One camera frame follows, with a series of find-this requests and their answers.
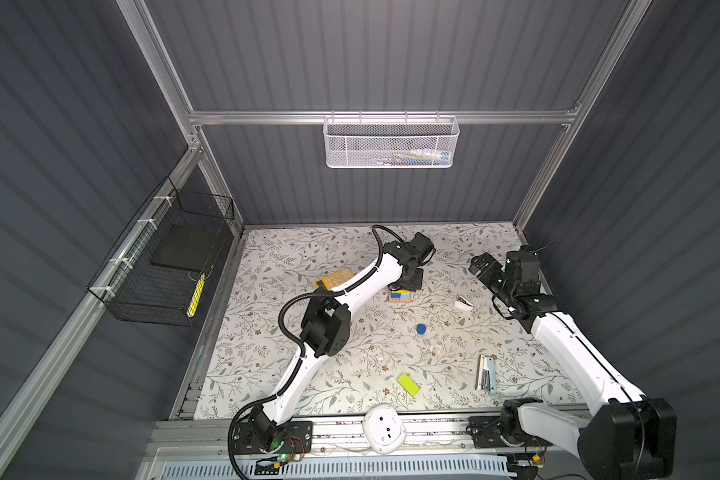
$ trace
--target white clip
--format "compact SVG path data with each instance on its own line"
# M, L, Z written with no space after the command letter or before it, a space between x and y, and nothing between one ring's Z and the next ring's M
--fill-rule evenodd
M122 256L121 258L110 258L110 262L116 264L119 264L120 262L123 262L124 264L128 265L128 268L131 270L134 269L134 264L130 262L130 258L127 256Z
M154 218L145 218L144 220L136 220L137 224L140 224L141 222L148 222L150 225L155 227L155 232L157 232L157 224L155 223Z
M153 197L153 198L161 198L168 202L168 206L173 206L173 197Z
M103 290L104 291L104 298L106 299L106 294L111 293L112 296L115 296L115 290L111 286L92 286L88 290Z

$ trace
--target table surface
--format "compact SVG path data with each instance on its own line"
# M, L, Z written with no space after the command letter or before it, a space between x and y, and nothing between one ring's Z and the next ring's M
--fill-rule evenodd
M297 415L362 413L380 403L410 411L481 408L522 396L582 402L552 355L519 323L494 312L490 292L467 270L474 255L489 252L503 261L519 247L511 224L391 228L407 240L421 231L437 248L422 289L410 303L390 303L379 292L355 313L347 345L316 374ZM271 394L296 349L277 327L282 304L341 268L359 272L376 252L366 226L252 230L195 418L231 418L243 404ZM454 308L456 295L474 309ZM305 308L302 302L288 311L291 331L299 331ZM427 326L423 336L416 333L419 323ZM475 389L480 354L494 358L498 395ZM397 383L403 373L421 387L415 397Z

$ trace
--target wire mesh basket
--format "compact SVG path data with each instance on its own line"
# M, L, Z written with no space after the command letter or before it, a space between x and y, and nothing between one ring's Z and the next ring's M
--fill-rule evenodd
M326 117L322 132L330 168L448 168L459 129L456 117L358 115Z
M190 326L200 302L212 296L203 295L205 285L212 284L212 274L221 274L234 239L233 220L231 198L174 189L152 218L138 220L142 225L132 246L115 259L110 253L99 268L95 279L116 263L107 283L93 285L92 280L88 290L118 320ZM163 242L175 229L187 227L203 233L211 245L202 266L187 270L156 263Z

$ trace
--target gray wall panel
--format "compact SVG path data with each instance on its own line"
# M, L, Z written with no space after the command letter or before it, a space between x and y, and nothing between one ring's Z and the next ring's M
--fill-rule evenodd
M0 2L0 415L185 149L114 2ZM102 319L4 478L132 475L199 328Z
M197 110L545 110L626 1L147 4Z
M720 476L720 0L654 1L525 231L582 331ZM714 442L700 439L714 438Z
M205 126L246 223L509 220L555 125L465 125L454 166L333 169L319 126Z

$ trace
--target yellow-green sponge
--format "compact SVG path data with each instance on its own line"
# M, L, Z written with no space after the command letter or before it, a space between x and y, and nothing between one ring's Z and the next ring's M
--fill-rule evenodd
M405 389L406 392L408 392L408 394L410 396L416 396L418 391L421 390L419 388L419 386L416 385L416 383L413 380L411 380L411 377L409 377L405 373L400 375L400 377L398 378L398 383L400 384L401 387L403 387Z

